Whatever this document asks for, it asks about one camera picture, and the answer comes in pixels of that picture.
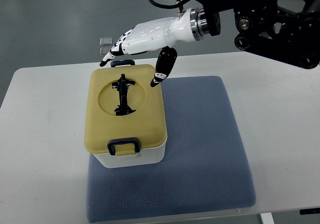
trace gray floor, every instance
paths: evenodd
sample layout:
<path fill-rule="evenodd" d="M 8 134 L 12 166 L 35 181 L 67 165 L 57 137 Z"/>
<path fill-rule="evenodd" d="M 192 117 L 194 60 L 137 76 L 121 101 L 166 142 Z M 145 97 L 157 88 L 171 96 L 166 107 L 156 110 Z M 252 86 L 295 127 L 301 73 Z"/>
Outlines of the gray floor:
<path fill-rule="evenodd" d="M 174 4 L 174 0 L 157 0 Z M 185 8 L 198 7 L 192 1 Z M 176 16 L 148 0 L 0 0 L 0 104 L 14 72 L 19 68 L 100 62 L 99 40 L 113 37 L 138 23 Z M 180 56 L 238 51 L 232 11 L 220 14 L 221 35 L 206 36 L 196 44 L 178 43 Z M 156 58 L 159 51 L 131 56 Z M 319 215 L 300 216 L 298 211 L 274 213 L 275 224 L 320 223 Z M 214 218 L 184 223 L 261 223 L 259 215 Z"/>

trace box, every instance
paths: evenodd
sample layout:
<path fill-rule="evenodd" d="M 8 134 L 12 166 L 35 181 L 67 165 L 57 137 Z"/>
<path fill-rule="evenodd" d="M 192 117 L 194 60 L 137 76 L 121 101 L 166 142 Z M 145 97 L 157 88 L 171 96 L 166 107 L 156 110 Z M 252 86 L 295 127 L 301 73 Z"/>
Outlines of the box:
<path fill-rule="evenodd" d="M 150 86 L 154 72 L 151 65 L 133 65 L 92 73 L 84 144 L 105 167 L 152 164 L 163 159 L 167 127 L 161 86 Z M 116 86 L 122 76 L 128 85 L 126 100 L 131 111 L 117 115 L 121 97 Z"/>

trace white robotic hand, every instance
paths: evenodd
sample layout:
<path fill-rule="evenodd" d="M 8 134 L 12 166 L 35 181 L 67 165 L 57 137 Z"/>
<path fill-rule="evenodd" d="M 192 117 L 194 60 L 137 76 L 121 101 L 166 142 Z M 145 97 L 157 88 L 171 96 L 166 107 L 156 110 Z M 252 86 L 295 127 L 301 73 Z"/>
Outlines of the white robotic hand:
<path fill-rule="evenodd" d="M 164 18 L 138 24 L 120 37 L 103 58 L 100 66 L 105 66 L 115 56 L 141 54 L 162 48 L 156 64 L 156 74 L 151 82 L 151 86 L 157 85 L 168 77 L 173 68 L 177 52 L 170 49 L 175 43 L 177 41 L 196 42 L 202 40 L 203 35 L 208 33 L 203 14 L 202 10 L 188 9 L 182 17 Z"/>

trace blue cushion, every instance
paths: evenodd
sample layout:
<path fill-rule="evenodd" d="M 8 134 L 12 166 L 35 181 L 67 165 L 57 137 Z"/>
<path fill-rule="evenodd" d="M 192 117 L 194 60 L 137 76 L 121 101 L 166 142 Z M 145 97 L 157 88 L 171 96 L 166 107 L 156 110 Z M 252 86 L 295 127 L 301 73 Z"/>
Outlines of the blue cushion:
<path fill-rule="evenodd" d="M 255 204 L 246 152 L 221 78 L 173 78 L 161 85 L 168 131 L 163 160 L 108 169 L 90 155 L 90 222 Z"/>

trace tabletop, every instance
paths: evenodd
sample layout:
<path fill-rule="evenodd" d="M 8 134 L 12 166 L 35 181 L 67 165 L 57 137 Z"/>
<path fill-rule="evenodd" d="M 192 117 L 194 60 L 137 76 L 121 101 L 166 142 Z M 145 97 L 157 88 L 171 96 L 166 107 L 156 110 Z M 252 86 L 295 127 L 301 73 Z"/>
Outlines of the tabletop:
<path fill-rule="evenodd" d="M 135 60 L 155 66 L 156 59 Z M 23 68 L 0 108 L 0 223 L 88 223 L 84 120 L 98 63 Z M 170 77 L 222 78 L 242 137 L 256 204 L 117 223 L 160 222 L 320 206 L 320 68 L 244 52 L 181 56 Z"/>

